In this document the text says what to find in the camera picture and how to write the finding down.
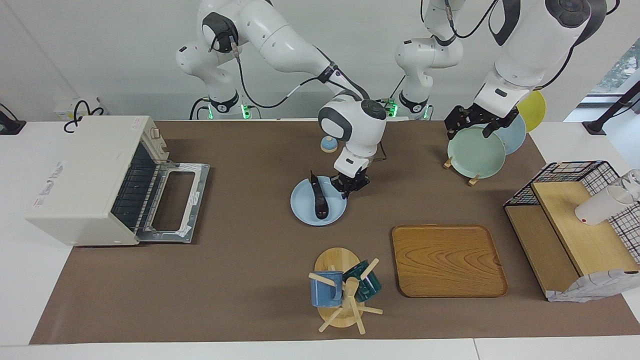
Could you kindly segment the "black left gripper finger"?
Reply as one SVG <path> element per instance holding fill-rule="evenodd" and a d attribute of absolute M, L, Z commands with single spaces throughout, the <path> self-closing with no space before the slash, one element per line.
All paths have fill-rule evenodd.
<path fill-rule="evenodd" d="M 464 107 L 454 107 L 445 118 L 446 136 L 451 141 L 465 124 Z"/>
<path fill-rule="evenodd" d="M 498 136 L 500 139 L 514 139 L 518 136 L 518 127 L 512 123 L 510 126 L 494 125 L 487 123 L 482 125 L 482 137 L 488 139 L 492 135 Z"/>

